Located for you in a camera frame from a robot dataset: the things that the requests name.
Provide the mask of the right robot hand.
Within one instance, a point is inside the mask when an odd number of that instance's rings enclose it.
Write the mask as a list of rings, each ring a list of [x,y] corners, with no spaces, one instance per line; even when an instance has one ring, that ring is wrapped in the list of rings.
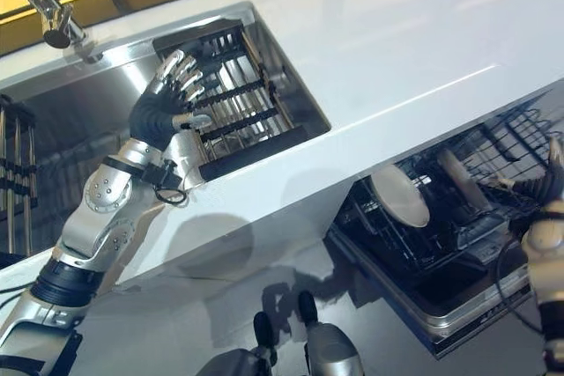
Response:
[[[544,174],[538,178],[511,180],[498,176],[491,177],[487,183],[494,188],[506,189],[521,196],[529,197],[541,206],[563,200],[563,144],[551,137],[549,142],[548,165]]]

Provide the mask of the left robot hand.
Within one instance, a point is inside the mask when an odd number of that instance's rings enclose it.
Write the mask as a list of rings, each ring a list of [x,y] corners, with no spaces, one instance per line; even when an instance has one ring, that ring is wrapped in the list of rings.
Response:
[[[212,124],[207,114],[193,114],[177,99],[173,77],[196,64],[181,49],[173,51],[156,69],[155,75],[130,112],[130,136],[159,151],[165,151],[173,136],[183,129],[203,129]]]

